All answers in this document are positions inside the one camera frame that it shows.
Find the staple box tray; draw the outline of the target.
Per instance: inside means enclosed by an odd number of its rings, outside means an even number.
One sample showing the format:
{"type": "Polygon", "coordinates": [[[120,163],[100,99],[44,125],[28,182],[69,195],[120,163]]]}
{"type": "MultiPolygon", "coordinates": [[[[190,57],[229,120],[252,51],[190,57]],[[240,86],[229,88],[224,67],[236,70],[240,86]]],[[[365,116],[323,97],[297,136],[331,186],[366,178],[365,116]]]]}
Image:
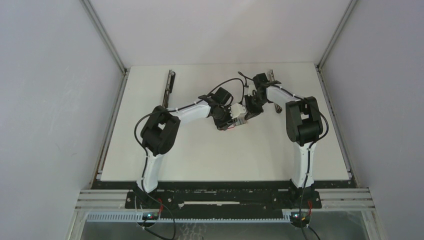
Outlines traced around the staple box tray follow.
{"type": "Polygon", "coordinates": [[[245,120],[244,117],[239,117],[239,118],[236,119],[234,126],[237,127],[237,126],[244,125],[244,124],[247,124],[247,123],[248,123],[248,121],[245,120]]]}

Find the red white staple box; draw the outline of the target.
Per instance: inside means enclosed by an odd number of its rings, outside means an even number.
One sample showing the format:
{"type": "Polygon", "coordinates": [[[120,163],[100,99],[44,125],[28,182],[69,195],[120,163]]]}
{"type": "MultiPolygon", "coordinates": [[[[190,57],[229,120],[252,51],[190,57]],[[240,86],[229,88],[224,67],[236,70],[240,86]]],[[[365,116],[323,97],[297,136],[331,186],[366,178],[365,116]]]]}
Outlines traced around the red white staple box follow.
{"type": "Polygon", "coordinates": [[[231,125],[231,126],[229,126],[226,130],[231,130],[231,129],[234,129],[236,126],[233,124],[233,125],[231,125]]]}

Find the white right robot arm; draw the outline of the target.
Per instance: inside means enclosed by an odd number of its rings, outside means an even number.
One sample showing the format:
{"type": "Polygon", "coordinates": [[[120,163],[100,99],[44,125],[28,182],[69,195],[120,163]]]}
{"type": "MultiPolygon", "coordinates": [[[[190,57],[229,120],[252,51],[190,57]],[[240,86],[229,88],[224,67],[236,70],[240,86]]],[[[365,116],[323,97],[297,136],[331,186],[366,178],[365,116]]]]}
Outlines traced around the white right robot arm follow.
{"type": "Polygon", "coordinates": [[[265,104],[274,103],[284,107],[286,133],[294,143],[293,175],[290,181],[298,188],[289,194],[289,203],[295,208],[302,208],[309,201],[309,195],[303,188],[314,183],[314,151],[324,131],[317,100],[313,96],[301,97],[284,89],[279,81],[268,80],[265,73],[257,74],[251,80],[253,84],[248,86],[248,94],[244,96],[244,119],[247,121],[263,113],[265,104]]]}

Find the black stapler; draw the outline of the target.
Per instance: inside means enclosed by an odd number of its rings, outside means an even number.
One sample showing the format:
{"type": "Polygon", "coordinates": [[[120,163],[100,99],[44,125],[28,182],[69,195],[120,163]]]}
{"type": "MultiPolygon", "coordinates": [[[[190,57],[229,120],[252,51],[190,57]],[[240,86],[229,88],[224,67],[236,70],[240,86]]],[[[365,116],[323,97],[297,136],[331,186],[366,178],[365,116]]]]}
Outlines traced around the black stapler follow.
{"type": "Polygon", "coordinates": [[[166,82],[165,91],[164,91],[163,100],[162,100],[162,106],[164,108],[168,108],[169,106],[169,98],[173,91],[175,78],[176,78],[176,73],[172,69],[170,69],[168,72],[167,82],[166,82]]]}

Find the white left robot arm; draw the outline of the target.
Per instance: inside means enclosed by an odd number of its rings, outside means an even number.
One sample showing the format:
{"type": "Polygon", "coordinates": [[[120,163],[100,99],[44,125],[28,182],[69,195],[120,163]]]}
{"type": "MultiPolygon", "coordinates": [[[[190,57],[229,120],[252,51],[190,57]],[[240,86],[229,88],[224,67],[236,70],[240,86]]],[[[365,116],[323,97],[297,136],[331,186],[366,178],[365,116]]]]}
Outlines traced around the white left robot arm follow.
{"type": "Polygon", "coordinates": [[[235,124],[237,118],[232,114],[233,100],[230,92],[219,87],[215,93],[201,95],[194,103],[181,108],[156,106],[145,116],[147,121],[140,132],[138,126],[144,119],[136,123],[134,137],[146,155],[141,179],[137,181],[142,190],[137,195],[138,204],[145,209],[155,205],[157,196],[152,191],[158,186],[163,157],[174,146],[180,126],[194,120],[212,118],[217,130],[226,131],[235,124]]]}

